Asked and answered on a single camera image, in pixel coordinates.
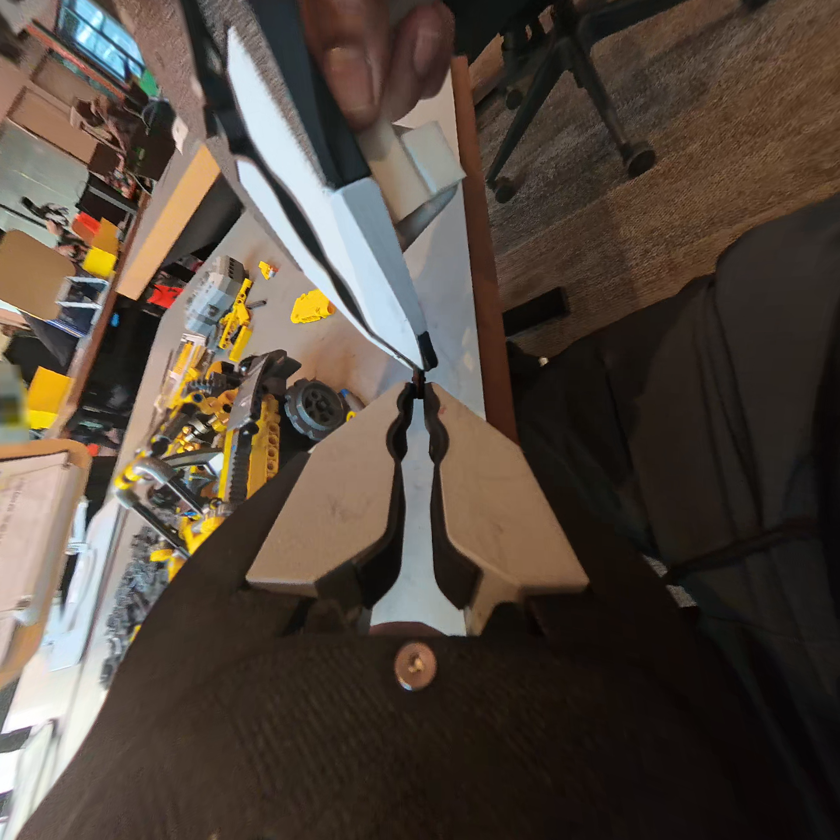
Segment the grey brick battery hub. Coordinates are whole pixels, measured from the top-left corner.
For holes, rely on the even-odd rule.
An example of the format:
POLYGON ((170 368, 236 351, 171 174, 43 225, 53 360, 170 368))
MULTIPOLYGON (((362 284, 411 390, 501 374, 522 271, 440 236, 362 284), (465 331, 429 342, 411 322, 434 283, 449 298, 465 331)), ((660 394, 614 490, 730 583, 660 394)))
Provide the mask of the grey brick battery hub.
POLYGON ((217 256, 204 267, 196 286, 186 295, 185 331, 211 338, 222 318, 234 306, 245 279, 245 266, 226 255, 217 256))

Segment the black office chair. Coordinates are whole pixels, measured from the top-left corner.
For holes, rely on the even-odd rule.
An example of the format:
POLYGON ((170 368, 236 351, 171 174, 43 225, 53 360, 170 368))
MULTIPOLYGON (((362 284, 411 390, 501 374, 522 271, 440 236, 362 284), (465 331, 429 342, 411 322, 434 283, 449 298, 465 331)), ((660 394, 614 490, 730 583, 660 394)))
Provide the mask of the black office chair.
POLYGON ((549 94, 564 73, 570 73, 579 89, 586 92, 620 154, 630 179, 649 172, 657 161, 646 142, 633 141, 618 115, 613 99, 592 60, 592 46, 599 40, 620 33, 667 8, 660 2, 597 2, 588 11, 574 8, 573 2, 552 4, 553 27, 548 34, 542 58, 528 90, 522 95, 510 128, 500 143, 486 174, 486 185, 498 204, 508 203, 518 188, 502 175, 502 169, 549 94))

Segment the grey table wood edge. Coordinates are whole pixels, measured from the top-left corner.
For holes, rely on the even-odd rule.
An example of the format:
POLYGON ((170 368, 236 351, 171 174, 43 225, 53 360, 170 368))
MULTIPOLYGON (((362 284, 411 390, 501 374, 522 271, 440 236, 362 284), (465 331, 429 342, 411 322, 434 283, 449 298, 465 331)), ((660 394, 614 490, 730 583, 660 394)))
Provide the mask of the grey table wood edge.
POLYGON ((174 152, 127 244, 115 280, 118 294, 142 297, 160 269, 208 257, 244 211, 207 145, 188 140, 174 152))

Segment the yellow rectangular brick panel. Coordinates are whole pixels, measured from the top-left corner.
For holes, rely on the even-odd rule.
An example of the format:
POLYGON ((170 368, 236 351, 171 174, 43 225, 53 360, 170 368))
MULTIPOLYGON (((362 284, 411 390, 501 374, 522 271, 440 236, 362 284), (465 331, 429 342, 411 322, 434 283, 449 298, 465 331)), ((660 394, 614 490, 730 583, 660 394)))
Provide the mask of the yellow rectangular brick panel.
POLYGON ((320 290, 314 289, 298 297, 290 312, 293 324, 318 322, 332 316, 337 311, 330 299, 320 290))

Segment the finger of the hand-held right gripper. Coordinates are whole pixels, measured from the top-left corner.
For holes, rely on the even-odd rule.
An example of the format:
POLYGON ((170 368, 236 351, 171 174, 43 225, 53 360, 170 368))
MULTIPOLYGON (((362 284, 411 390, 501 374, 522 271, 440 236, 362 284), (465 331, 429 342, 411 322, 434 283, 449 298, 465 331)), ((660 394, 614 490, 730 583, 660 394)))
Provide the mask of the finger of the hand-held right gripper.
POLYGON ((373 277, 375 270, 381 273, 381 282, 392 290, 415 332, 415 365, 407 367, 424 371, 434 369, 438 364, 437 356, 391 218, 378 206, 366 206, 363 198, 355 193, 342 192, 332 199, 325 218, 307 220, 323 252, 335 266, 340 264, 340 238, 353 268, 361 269, 363 257, 371 258, 374 269, 367 269, 366 275, 373 277))
POLYGON ((362 268, 353 268, 340 238, 335 266, 282 185, 245 157, 237 158, 236 170, 247 198, 311 284, 370 341, 404 366, 414 366, 415 332, 392 290, 382 283, 381 273, 366 275, 366 270, 375 268, 371 258, 363 257, 362 268))

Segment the person's right hand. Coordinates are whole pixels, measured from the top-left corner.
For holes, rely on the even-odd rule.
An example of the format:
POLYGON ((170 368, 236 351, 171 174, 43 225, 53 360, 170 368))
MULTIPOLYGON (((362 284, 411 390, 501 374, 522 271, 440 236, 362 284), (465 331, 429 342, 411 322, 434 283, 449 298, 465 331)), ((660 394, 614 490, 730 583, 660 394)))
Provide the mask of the person's right hand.
POLYGON ((391 25, 386 1, 300 1, 308 49, 354 133, 435 97, 455 49, 455 17, 421 2, 391 25))

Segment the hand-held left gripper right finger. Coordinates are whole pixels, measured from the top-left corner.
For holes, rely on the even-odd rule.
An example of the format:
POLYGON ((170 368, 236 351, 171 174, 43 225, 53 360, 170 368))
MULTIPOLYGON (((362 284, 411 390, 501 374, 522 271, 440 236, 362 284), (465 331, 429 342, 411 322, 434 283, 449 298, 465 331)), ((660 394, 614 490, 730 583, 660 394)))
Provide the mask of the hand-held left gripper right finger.
POLYGON ((436 383, 423 411, 433 463, 434 577, 479 636, 499 606, 589 586, 520 447, 436 383))

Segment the upright wooden board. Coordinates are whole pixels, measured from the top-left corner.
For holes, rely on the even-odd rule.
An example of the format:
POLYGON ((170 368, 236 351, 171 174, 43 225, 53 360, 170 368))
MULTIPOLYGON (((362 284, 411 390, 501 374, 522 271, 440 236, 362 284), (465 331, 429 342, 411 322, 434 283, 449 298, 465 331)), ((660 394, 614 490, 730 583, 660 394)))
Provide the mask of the upright wooden board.
POLYGON ((32 238, 11 230, 1 241, 2 309, 43 321, 60 316, 60 300, 76 275, 71 259, 32 238))

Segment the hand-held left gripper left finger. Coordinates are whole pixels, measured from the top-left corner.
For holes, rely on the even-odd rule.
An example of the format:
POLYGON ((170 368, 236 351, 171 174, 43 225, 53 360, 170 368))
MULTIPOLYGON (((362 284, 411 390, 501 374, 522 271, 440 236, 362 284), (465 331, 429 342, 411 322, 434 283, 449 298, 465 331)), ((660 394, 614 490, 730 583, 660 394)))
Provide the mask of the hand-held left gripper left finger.
POLYGON ((343 607, 373 607, 393 587, 416 394, 395 385, 314 447, 248 570, 251 586, 343 607))

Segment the yellow grey brick vehicle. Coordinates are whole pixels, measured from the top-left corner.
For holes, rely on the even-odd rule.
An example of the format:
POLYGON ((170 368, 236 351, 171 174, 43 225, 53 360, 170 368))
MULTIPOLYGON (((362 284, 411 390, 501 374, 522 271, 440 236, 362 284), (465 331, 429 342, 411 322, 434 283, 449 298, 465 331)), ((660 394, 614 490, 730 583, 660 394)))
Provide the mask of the yellow grey brick vehicle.
POLYGON ((233 512, 364 407, 348 391, 300 378, 285 350, 185 370, 162 419, 113 481, 145 529, 140 560, 169 577, 233 512))

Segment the grey desk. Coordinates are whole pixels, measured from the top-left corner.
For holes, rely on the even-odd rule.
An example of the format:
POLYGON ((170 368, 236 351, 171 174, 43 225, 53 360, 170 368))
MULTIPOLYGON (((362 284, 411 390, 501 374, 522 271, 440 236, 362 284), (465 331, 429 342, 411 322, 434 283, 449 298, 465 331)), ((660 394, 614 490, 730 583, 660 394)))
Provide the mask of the grey desk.
MULTIPOLYGON (((243 212, 221 244, 207 258, 240 261, 255 285, 248 299, 265 300, 255 310, 254 333, 247 354, 287 350, 301 363, 295 379, 317 379, 336 390, 349 389, 363 403, 393 385, 407 382, 408 370, 365 339, 340 313, 309 325, 294 325, 294 301, 314 288, 300 270, 270 241, 251 213, 243 212), (278 267, 266 280, 258 263, 278 267)), ((429 378, 441 384, 480 417, 485 415, 480 351, 476 327, 474 288, 469 264, 469 243, 464 194, 459 189, 443 212, 406 254, 406 263, 421 302, 438 367, 429 378)), ((67 644, 60 641, 58 625, 50 619, 46 642, 29 660, 10 703, 4 729, 32 725, 28 743, 2 755, 2 792, 11 792, 2 816, 2 838, 14 838, 28 816, 74 756, 97 716, 106 690, 99 675, 107 652, 105 624, 123 572, 130 562, 132 537, 144 526, 135 513, 112 499, 112 488, 92 518, 79 584, 70 586, 77 619, 70 634, 80 655, 66 668, 54 668, 67 644)), ((431 530, 418 511, 406 518, 408 553, 395 589, 373 610, 378 623, 417 620, 446 634, 465 633, 463 614, 448 604, 434 582, 431 530)))

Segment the clear acrylic stand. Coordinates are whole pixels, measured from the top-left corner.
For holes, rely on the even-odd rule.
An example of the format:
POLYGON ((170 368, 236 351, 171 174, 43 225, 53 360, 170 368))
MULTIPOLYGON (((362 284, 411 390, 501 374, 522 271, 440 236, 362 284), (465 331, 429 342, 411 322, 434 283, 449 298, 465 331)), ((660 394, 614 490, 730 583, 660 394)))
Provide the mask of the clear acrylic stand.
POLYGON ((86 338, 100 319, 111 285, 94 276, 65 278, 56 301, 59 313, 51 323, 75 339, 86 338))

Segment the pile of small brick parts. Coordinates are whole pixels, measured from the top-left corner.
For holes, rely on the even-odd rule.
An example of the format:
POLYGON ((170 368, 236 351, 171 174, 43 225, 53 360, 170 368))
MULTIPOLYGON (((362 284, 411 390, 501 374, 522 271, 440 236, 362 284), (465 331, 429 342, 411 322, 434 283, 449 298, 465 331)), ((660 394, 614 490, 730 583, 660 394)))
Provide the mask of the pile of small brick parts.
POLYGON ((107 652, 99 675, 100 687, 109 690, 141 625, 170 581, 172 549, 150 526, 132 537, 130 562, 114 596, 105 624, 107 652))

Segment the yellow plastic bin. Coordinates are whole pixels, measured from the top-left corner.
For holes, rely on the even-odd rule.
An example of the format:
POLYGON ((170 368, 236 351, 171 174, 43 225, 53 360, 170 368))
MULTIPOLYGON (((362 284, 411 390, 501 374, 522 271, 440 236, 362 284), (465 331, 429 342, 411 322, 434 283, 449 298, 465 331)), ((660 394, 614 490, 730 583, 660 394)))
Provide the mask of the yellow plastic bin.
POLYGON ((42 432, 56 422, 73 382, 68 376, 46 367, 39 366, 36 369, 26 395, 30 430, 42 432))
POLYGON ((98 231, 91 238, 87 256, 81 267, 88 274, 107 280, 118 263, 120 250, 118 227, 103 218, 100 220, 98 231))

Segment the printed instruction sheet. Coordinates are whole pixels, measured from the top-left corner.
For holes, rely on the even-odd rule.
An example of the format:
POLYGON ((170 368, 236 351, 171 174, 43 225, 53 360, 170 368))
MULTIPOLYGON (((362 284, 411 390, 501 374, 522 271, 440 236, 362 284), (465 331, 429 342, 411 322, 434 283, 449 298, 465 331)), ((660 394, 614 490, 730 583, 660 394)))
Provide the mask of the printed instruction sheet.
POLYGON ((28 609, 46 565, 51 509, 60 499, 67 455, 1 464, 1 611, 28 609))

